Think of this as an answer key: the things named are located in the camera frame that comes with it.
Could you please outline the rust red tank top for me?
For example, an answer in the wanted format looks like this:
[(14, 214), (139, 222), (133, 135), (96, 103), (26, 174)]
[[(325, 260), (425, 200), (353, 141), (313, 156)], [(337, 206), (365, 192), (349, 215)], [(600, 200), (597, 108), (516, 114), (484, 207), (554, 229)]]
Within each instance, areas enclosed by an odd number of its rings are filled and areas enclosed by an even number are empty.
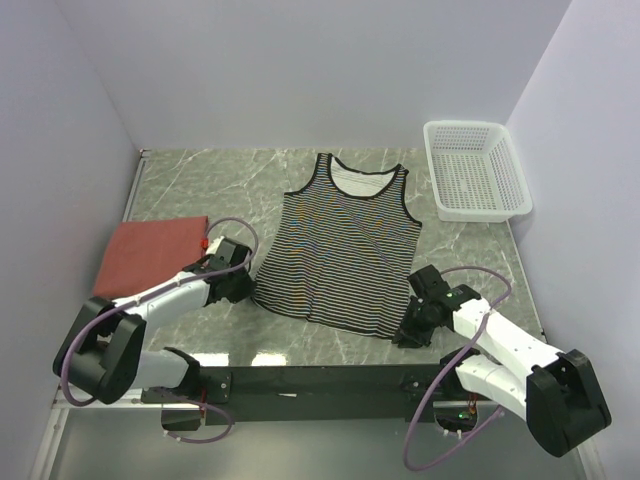
[(169, 280), (201, 258), (207, 227), (206, 216), (121, 223), (107, 245), (93, 294), (128, 297)]

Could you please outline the striped multicolour tank top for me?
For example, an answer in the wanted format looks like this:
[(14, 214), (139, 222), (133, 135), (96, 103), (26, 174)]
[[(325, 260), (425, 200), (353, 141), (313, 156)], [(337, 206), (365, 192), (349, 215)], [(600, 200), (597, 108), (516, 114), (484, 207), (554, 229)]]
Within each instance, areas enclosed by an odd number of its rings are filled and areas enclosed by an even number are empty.
[(366, 337), (394, 336), (409, 303), (422, 224), (401, 164), (363, 172), (317, 156), (307, 184), (283, 198), (253, 301), (274, 314)]

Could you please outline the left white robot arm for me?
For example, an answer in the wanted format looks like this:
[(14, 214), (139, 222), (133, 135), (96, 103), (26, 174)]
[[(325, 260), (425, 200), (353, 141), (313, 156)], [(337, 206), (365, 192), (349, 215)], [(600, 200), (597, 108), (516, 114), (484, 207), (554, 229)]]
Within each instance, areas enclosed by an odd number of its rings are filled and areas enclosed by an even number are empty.
[(78, 407), (112, 404), (131, 389), (165, 389), (179, 402), (198, 396), (206, 382), (195, 358), (174, 347), (146, 352), (143, 344), (186, 313), (248, 298), (253, 256), (250, 247), (221, 237), (212, 251), (153, 288), (116, 300), (88, 299), (53, 361), (65, 399)]

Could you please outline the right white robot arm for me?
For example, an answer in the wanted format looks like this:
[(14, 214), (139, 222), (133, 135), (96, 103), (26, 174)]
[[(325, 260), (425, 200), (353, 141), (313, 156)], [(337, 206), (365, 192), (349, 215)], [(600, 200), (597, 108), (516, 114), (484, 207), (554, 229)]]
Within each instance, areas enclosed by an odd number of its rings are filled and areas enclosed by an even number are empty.
[(609, 427), (611, 413), (589, 358), (564, 352), (524, 331), (466, 284), (452, 287), (433, 265), (412, 273), (413, 290), (393, 339), (398, 346), (424, 346), (446, 327), (467, 339), (445, 361), (420, 400), (416, 425), (436, 389), (452, 399), (467, 392), (495, 402), (521, 418), (538, 445), (562, 457)]

